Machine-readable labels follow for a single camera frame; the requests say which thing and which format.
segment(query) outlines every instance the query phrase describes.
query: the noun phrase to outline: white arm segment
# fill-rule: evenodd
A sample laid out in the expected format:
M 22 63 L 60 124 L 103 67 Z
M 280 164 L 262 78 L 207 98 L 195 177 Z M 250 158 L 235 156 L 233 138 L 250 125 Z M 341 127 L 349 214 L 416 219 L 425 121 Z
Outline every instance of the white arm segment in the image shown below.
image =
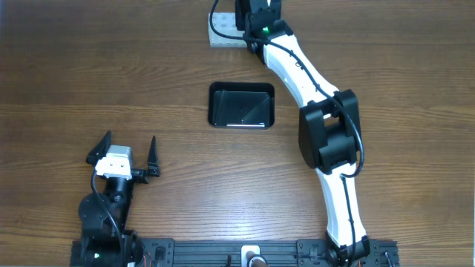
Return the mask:
M 274 43 L 282 45 L 298 56 L 305 64 L 313 78 L 329 95 L 333 96 L 333 92 L 338 88 L 330 84 L 318 71 L 313 67 L 312 63 L 306 58 L 300 47 L 298 46 L 295 36 L 279 36 L 272 40 Z M 316 91 L 310 78 L 297 65 L 297 60 L 291 57 L 287 52 L 280 48 L 264 45 L 264 60 L 267 66 L 275 71 L 289 89 L 290 93 L 298 103 L 298 107 L 302 108 L 311 100 L 320 102 L 326 97 Z M 332 171 L 331 174 L 324 174 L 320 170 L 315 169 L 320 178 L 321 187 L 324 191 L 325 204 L 327 205 L 328 226 L 327 231 L 333 242 L 337 246 L 353 244 L 351 232 L 351 224 L 348 216 L 347 201 L 344 194 L 343 181 L 340 174 L 352 174 L 356 169 L 356 165 L 345 164 Z M 356 199 L 355 180 L 347 179 L 348 194 L 350 197 L 351 212 L 355 223 L 356 242 L 359 242 L 366 231 L 361 223 L 358 211 L 358 201 Z
M 325 205 L 327 206 L 328 235 L 338 247 L 353 244 L 347 198 L 344 194 L 343 181 L 341 181 L 340 174 L 352 174 L 355 172 L 355 169 L 356 164 L 350 165 L 349 163 L 333 169 L 331 174 L 324 174 L 320 170 L 315 169 L 318 178 L 320 178 L 321 187 L 324 191 Z M 355 226 L 355 242 L 357 243 L 366 235 L 366 230 L 364 230 L 359 216 L 355 180 L 353 178 L 347 178 L 346 181 L 348 197 L 350 198 L 351 214 Z

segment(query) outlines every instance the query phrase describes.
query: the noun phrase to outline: black cable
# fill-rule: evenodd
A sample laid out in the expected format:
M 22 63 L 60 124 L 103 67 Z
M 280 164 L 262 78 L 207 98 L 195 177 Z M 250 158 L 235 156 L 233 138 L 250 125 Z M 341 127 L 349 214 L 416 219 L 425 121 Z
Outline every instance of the black cable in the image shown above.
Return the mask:
M 353 258 L 355 256 L 355 251 L 356 251 L 356 233 L 355 233 L 355 224 L 353 222 L 353 215 L 352 215 L 352 212 L 351 212 L 350 198 L 348 197 L 348 188 L 347 188 L 346 178 L 357 177 L 358 174 L 363 169 L 363 165 L 364 165 L 364 146 L 363 146 L 363 140 L 361 139 L 361 135 L 358 132 L 358 128 L 356 127 L 354 121 L 350 118 L 348 113 L 344 110 L 343 106 L 341 106 L 341 104 L 338 101 L 336 101 L 336 99 L 332 98 L 328 93 L 326 93 L 325 91 L 323 91 L 321 89 L 321 86 L 315 81 L 315 79 L 313 78 L 313 76 L 310 73 L 310 71 L 308 70 L 308 68 L 300 60 L 300 58 L 298 58 L 298 56 L 295 55 L 295 53 L 292 50 L 289 50 L 288 48 L 286 48 L 286 47 L 284 47 L 280 44 L 276 44 L 274 42 L 271 42 L 271 41 L 265 40 L 265 39 L 256 39 L 256 38 L 253 38 L 253 37 L 244 37 L 244 36 L 242 36 L 242 37 L 241 36 L 229 36 L 229 35 L 222 34 L 222 33 L 218 32 L 214 28 L 214 25 L 213 25 L 213 14 L 214 14 L 214 10 L 216 9 L 216 6 L 217 6 L 218 2 L 219 2 L 219 0 L 214 1 L 213 7 L 211 8 L 211 12 L 209 14 L 209 26 L 210 26 L 210 28 L 212 29 L 212 31 L 214 33 L 216 33 L 218 36 L 221 36 L 221 37 L 227 38 L 227 39 L 242 40 L 242 41 L 245 41 L 245 42 L 256 42 L 256 43 L 261 43 L 263 45 L 272 45 L 274 47 L 280 48 L 281 50 L 287 52 L 290 56 L 292 56 L 297 61 L 297 63 L 300 65 L 301 69 L 305 71 L 305 73 L 308 75 L 310 81 L 312 81 L 313 85 L 315 86 L 316 90 L 319 93 L 321 93 L 322 95 L 324 95 L 327 99 L 329 99 L 337 107 L 337 109 L 340 110 L 341 114 L 343 114 L 345 119 L 350 123 L 351 128 L 352 128 L 353 132 L 355 133 L 356 143 L 357 143 L 359 153 L 360 153 L 359 163 L 358 163 L 358 167 L 355 169 L 355 172 L 353 174 L 341 174 L 340 178 L 343 182 L 345 197 L 347 198 L 348 217 L 350 219 L 351 234 L 352 234 L 352 237 L 353 237 L 353 252 L 352 252 L 352 256 L 348 260 L 348 266 L 351 266 L 351 263 L 353 261 Z
M 122 239 L 122 235 L 119 231 L 119 228 L 117 227 L 116 222 L 114 221 L 114 218 L 112 217 L 111 213 L 109 212 L 109 210 L 107 209 L 105 204 L 102 202 L 102 198 L 99 195 L 99 193 L 97 193 L 95 181 L 96 181 L 96 169 L 94 169 L 92 171 L 91 189 L 92 189 L 92 191 L 94 192 L 94 195 L 97 198 L 97 202 L 99 203 L 99 206 L 102 208 L 103 211 L 105 211 L 105 213 L 107 214 L 107 216 L 109 217 L 109 219 L 112 223 L 112 226 L 114 227 L 114 230 L 117 232 L 117 238 L 119 239 L 119 245 L 120 245 L 120 266 L 122 267 L 122 262 L 124 260 L 124 248 L 125 248 L 124 240 Z

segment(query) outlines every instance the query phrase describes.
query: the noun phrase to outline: black plastic container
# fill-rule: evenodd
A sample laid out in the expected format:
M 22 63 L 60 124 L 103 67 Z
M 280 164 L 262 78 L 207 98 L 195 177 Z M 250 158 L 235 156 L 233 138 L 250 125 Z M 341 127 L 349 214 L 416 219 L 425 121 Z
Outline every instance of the black plastic container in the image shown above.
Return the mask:
M 267 129 L 274 124 L 274 86 L 214 82 L 209 87 L 208 121 L 217 128 Z

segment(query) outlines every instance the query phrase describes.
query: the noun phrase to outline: wooden table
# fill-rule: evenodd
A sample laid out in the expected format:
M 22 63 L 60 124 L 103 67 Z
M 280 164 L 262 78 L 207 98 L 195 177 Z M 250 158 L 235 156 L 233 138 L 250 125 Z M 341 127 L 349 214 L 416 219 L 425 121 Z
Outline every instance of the wooden table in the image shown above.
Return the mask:
M 163 175 L 136 187 L 129 214 L 142 237 L 324 237 L 298 108 L 255 56 L 209 47 L 212 0 L 2 4 L 0 264 L 69 263 L 91 192 L 85 156 L 107 130 L 138 167 L 157 136 Z M 399 241 L 403 265 L 472 262 L 474 14 L 473 1 L 284 1 L 310 61 L 358 96 L 361 217 L 370 237 Z M 274 126 L 211 127 L 214 81 L 272 83 Z

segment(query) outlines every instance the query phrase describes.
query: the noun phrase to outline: brown wooden surface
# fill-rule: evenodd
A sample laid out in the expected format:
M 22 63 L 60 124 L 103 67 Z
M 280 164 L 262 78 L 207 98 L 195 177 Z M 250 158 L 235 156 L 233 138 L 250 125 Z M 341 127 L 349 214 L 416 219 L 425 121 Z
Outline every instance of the brown wooden surface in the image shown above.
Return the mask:
M 211 0 L 4 0 L 0 26 L 0 264 L 67 265 L 90 193 L 85 155 L 107 130 L 163 176 L 129 228 L 177 240 L 322 238 L 327 215 L 297 143 L 298 108 L 246 50 L 211 49 Z M 219 11 L 233 11 L 222 0 Z M 311 62 L 360 102 L 357 179 L 373 238 L 403 265 L 469 266 L 474 249 L 473 1 L 286 0 Z M 275 125 L 212 128 L 214 81 L 271 82 Z M 97 185 L 102 188 L 103 182 Z

